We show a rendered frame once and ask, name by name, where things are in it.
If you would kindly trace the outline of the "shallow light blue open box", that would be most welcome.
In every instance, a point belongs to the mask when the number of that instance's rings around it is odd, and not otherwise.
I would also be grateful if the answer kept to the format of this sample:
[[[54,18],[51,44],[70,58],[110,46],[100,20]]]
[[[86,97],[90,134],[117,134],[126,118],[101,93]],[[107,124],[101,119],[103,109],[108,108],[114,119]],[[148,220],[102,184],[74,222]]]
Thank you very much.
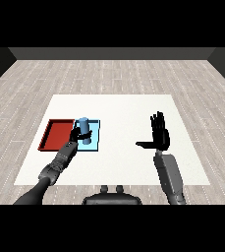
[[[75,122],[77,127],[80,127],[79,119]],[[99,144],[99,129],[100,121],[98,119],[88,119],[89,130],[92,131],[91,143],[84,145],[83,140],[78,140],[78,151],[79,152],[97,152]]]

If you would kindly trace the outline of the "small blue can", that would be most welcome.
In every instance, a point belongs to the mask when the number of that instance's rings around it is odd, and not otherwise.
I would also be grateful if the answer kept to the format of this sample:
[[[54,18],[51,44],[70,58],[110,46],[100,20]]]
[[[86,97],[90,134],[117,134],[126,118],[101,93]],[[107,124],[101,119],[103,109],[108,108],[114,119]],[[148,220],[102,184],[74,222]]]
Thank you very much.
[[[88,119],[86,117],[79,119],[80,128],[81,128],[81,134],[87,134],[89,132],[89,125],[88,125]],[[85,138],[83,139],[84,145],[89,145],[91,143],[91,138]]]

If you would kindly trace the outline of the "dark grey robot body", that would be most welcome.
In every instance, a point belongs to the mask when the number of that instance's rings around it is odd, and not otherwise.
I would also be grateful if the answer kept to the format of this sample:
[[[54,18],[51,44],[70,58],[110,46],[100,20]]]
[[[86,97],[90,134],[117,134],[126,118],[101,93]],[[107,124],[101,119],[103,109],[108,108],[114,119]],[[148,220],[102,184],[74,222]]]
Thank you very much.
[[[108,186],[102,185],[98,194],[84,198],[83,205],[141,205],[141,199],[126,194],[122,185],[116,186],[115,193],[109,193]]]

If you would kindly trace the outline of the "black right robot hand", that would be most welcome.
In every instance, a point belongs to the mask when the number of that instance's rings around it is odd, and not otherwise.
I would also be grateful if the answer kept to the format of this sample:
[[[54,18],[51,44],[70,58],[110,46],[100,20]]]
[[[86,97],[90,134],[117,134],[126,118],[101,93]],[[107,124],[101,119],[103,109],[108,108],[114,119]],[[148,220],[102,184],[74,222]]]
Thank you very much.
[[[137,146],[144,149],[157,149],[161,152],[167,151],[170,147],[169,132],[165,127],[165,119],[162,112],[157,112],[150,116],[152,129],[151,142],[136,142]]]

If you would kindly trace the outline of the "shallow red open box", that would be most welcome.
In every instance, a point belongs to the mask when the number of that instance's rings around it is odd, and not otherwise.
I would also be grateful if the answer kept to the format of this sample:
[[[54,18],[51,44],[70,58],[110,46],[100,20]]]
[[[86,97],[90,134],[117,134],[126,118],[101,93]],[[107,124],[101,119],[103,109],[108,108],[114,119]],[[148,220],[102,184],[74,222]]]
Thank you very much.
[[[74,122],[74,119],[50,119],[37,149],[58,152],[69,141]]]

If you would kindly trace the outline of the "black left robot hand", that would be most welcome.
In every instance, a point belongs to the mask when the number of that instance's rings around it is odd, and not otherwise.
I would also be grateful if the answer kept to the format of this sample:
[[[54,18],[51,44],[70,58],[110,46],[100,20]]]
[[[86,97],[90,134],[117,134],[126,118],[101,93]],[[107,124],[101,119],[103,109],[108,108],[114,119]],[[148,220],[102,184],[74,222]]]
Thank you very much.
[[[89,130],[85,134],[82,134],[81,133],[81,128],[80,127],[76,127],[76,128],[74,128],[71,131],[69,141],[70,142],[77,142],[78,140],[89,139],[91,137],[91,134],[92,134],[91,130]]]

